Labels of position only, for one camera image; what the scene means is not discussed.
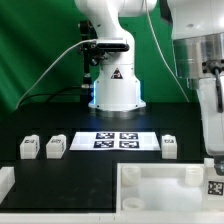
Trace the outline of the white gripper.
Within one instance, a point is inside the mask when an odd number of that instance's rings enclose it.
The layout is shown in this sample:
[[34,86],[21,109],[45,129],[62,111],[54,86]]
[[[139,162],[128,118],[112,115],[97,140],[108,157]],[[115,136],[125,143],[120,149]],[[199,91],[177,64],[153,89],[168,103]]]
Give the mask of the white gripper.
[[[197,95],[201,107],[205,149],[210,156],[224,156],[224,96],[223,112],[220,113],[214,78],[200,79]],[[224,160],[215,161],[215,170],[217,174],[224,174]]]

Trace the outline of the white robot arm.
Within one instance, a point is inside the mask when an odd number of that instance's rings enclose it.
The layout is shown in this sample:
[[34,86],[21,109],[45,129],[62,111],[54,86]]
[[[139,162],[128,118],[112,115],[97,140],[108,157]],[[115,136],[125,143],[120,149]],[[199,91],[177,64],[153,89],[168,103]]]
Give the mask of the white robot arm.
[[214,168],[224,176],[224,0],[74,0],[92,23],[100,72],[89,107],[107,115],[145,106],[134,73],[135,42],[119,23],[156,5],[172,24],[176,75],[197,91],[203,136]]

